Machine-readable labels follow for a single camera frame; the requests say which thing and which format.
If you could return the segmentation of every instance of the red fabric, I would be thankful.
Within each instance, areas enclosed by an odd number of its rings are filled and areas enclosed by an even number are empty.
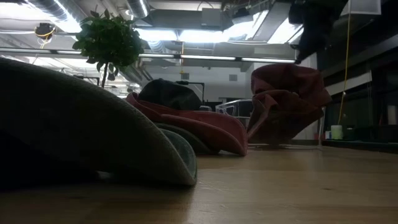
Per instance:
[[[126,98],[151,121],[183,128],[201,139],[215,153],[220,150],[245,156],[248,139],[244,126],[235,118],[207,111],[181,111],[138,100],[133,94]]]
[[[278,142],[294,138],[323,116],[321,107],[331,101],[320,72],[292,64],[266,65],[253,71],[254,111],[248,138]]]

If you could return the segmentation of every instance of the desk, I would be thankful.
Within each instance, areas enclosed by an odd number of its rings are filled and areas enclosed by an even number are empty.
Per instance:
[[[198,158],[192,189],[79,184],[0,193],[2,224],[398,223],[398,155],[324,147]]]

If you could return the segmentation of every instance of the potted plant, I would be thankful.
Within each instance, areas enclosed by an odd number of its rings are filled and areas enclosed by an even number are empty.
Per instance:
[[[80,55],[88,57],[87,63],[96,63],[98,72],[105,65],[101,84],[104,88],[107,73],[108,80],[114,80],[119,68],[134,63],[144,50],[138,31],[130,28],[134,21],[121,15],[114,17],[108,10],[102,15],[91,11],[91,15],[80,22],[81,32],[72,48],[81,50]]]

